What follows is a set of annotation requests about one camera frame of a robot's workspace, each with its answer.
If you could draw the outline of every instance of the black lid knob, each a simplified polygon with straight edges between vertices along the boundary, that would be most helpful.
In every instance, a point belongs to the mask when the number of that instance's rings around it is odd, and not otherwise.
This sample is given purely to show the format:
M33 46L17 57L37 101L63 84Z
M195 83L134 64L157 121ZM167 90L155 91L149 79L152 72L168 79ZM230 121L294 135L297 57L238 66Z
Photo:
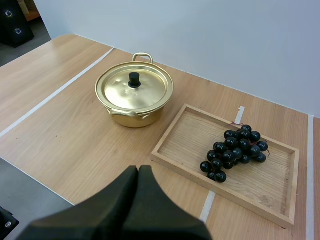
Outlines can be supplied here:
M140 87L141 82L139 81L139 78L140 78L139 73L131 72L129 74L129 82L128 82L129 87L133 89Z

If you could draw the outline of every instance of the black speaker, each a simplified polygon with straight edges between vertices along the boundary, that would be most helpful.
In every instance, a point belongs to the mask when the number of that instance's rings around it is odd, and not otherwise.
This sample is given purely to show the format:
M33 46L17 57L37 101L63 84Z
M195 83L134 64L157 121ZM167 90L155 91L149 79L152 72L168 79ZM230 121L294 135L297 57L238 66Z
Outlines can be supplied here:
M16 48L34 37L17 0L0 0L0 42Z

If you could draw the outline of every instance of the gray floor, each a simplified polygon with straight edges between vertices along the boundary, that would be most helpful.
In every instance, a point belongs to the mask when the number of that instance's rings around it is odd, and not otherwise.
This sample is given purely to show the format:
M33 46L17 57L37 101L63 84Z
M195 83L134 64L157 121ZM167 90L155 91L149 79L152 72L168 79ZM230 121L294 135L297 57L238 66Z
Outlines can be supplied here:
M39 17L29 22L34 38L16 48L0 43L0 67L25 55L51 40L44 22Z
M33 220L72 205L0 157L0 206L20 222L5 238L16 239Z

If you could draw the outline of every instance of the white tape line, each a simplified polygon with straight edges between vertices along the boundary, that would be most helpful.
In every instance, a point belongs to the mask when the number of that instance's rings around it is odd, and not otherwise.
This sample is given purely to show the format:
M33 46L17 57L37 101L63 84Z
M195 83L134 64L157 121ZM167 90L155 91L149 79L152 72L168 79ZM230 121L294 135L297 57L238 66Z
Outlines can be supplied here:
M314 116L308 117L308 154L306 180L306 240L315 239L315 193L314 193Z
M241 106L235 118L236 124L240 124L244 111L245 111L245 107ZM210 210L212 208L212 205L214 204L215 196L216 194L213 191L209 191L208 196L206 197L206 200L199 218L204 223L207 222Z
M57 96L59 93L61 93L65 88L67 88L69 85L71 85L74 81L76 81L78 78L80 78L82 75L84 75L86 72L88 72L90 69L92 69L95 65L97 65L101 60L103 60L106 56L109 55L109 53L112 52L114 48L112 48L110 51L105 53L102 57L100 57L98 60L96 60L94 63L92 63L90 66L88 66L86 69L84 69L82 72L80 72L78 75L73 77L71 80L69 80L66 84L64 84L62 87L60 87L58 90L56 90L54 93L52 93L50 96L48 96L45 100L40 102L37 106L32 108L29 112L27 112L25 115L20 117L17 121L15 121L13 124L11 124L9 127L7 127L5 130L3 130L0 133L0 138L2 138L5 134L10 132L12 129L14 129L16 126L18 126L20 123L22 123L25 119L30 117L35 111L37 111L39 108L41 108L43 105L45 105L47 102L49 102L51 99L53 99L55 96Z
M25 175L27 175L28 177L32 178L33 180L35 180L38 184L44 186L46 189L48 189L49 191L53 192L54 194L58 195L60 198L62 198L63 200L65 200L66 202L70 203L72 206L74 206L74 204L70 201L68 201L67 199L65 199L63 196L60 196L58 193L56 193L55 191L53 191L52 189L48 188L46 185L42 184L41 182L39 182L37 179L33 178L32 176L30 176L28 173L22 171L20 168L16 167L15 165L13 165L11 162L7 161L6 159L4 159L3 157L1 157L4 161L6 161L8 164L10 164L11 166L13 166L14 168L18 169L19 171L21 171L22 173L24 173Z
M238 114L237 114L235 121L234 121L235 124L241 124L241 119L242 119L242 115L244 114L244 111L245 111L244 106L239 107Z
M207 222L212 204L215 200L215 196L216 196L216 194L213 191L209 191L209 194L206 197L206 200L205 200L205 203L204 203L204 206L203 206L200 218L199 218L204 223Z

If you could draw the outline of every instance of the wooden table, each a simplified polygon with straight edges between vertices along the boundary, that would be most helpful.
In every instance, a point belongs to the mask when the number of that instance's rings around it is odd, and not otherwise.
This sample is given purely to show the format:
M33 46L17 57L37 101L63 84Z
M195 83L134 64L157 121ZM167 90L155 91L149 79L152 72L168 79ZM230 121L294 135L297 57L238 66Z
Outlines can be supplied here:
M0 131L110 49L80 36L65 35L1 67ZM238 108L244 106L243 123L300 149L295 226L283 229L216 196L207 227L215 240L305 239L308 116L158 64L174 80L172 100L155 124L126 128L114 123L99 103L95 83L108 68L131 60L132 54L114 49L1 137L0 156L75 204L106 187L128 166L151 165L166 194L185 211L199 217L208 190L152 162L151 152L183 104L228 121L234 121Z

